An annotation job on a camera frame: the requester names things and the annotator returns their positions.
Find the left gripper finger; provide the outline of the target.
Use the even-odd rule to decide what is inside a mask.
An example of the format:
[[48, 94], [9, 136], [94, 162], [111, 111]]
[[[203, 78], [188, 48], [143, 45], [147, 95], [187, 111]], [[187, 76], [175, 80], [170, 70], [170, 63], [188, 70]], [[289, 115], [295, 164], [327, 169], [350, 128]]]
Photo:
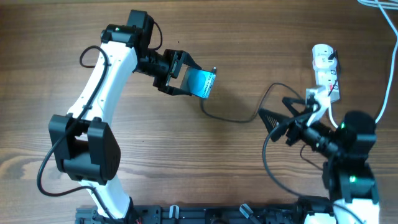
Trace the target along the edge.
[[197, 69], [197, 70], [201, 70], [202, 69], [201, 66], [199, 66], [199, 64], [197, 64], [194, 61], [194, 59], [192, 58], [192, 56], [188, 52], [185, 52], [185, 51], [182, 52], [181, 60], [182, 60], [183, 64], [185, 64], [185, 65], [187, 65], [189, 67], [192, 67], [192, 68]]
[[192, 96], [192, 93], [190, 93], [189, 91], [183, 90], [181, 88], [177, 88], [177, 87], [174, 87], [174, 86], [169, 86], [168, 89], [167, 89], [167, 93], [169, 95], [172, 95], [172, 96], [177, 96], [177, 95]]

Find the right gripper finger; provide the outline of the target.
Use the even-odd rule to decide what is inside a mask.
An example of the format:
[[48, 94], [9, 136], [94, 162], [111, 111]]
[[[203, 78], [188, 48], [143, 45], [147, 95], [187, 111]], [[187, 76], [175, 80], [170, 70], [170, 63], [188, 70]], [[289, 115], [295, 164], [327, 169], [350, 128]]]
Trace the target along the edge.
[[[311, 114], [311, 109], [307, 106], [306, 101], [298, 98], [283, 97], [282, 103], [292, 113], [293, 116], [301, 116], [304, 114]], [[295, 105], [304, 106], [303, 111], [298, 111]]]
[[288, 125], [285, 124], [285, 122], [290, 119], [288, 116], [263, 108], [258, 111], [258, 115], [262, 119], [269, 133], [275, 128], [278, 128], [278, 131], [282, 133], [286, 132]]

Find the blue screen smartphone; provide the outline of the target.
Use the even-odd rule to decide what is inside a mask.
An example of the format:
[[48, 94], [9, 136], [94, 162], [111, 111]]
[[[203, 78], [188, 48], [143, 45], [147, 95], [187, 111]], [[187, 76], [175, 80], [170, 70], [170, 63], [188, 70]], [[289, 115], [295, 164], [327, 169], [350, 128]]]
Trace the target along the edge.
[[215, 82], [213, 72], [188, 67], [180, 88], [199, 98], [207, 99]]

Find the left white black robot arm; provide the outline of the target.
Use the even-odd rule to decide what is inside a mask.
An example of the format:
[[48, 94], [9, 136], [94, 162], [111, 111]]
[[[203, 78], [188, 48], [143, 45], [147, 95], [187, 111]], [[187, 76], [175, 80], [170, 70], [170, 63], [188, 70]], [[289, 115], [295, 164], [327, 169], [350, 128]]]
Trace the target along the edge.
[[118, 179], [120, 147], [111, 122], [121, 92], [135, 72], [154, 79], [154, 86], [168, 95], [183, 90], [169, 85], [183, 65], [198, 68], [188, 52], [150, 47], [154, 19], [132, 10], [126, 25], [110, 24], [100, 35], [99, 57], [79, 98], [66, 115], [49, 122], [52, 148], [60, 172], [89, 191], [105, 223], [139, 223], [140, 216]]

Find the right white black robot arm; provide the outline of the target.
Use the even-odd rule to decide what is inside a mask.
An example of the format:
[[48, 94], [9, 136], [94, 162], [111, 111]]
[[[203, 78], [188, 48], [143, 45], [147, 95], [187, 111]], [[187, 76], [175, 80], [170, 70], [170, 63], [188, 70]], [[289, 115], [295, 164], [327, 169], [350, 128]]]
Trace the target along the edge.
[[264, 164], [269, 177], [280, 188], [307, 202], [309, 215], [329, 213], [337, 223], [379, 223], [379, 192], [367, 162], [377, 140], [373, 118], [362, 111], [350, 111], [331, 130], [319, 121], [328, 100], [309, 96], [306, 100], [285, 97], [282, 101], [291, 117], [265, 109], [258, 111], [268, 131], [266, 141], [276, 142], [285, 135], [287, 145], [303, 141], [323, 155], [327, 160], [322, 168], [322, 181], [329, 197], [303, 195], [288, 188]]

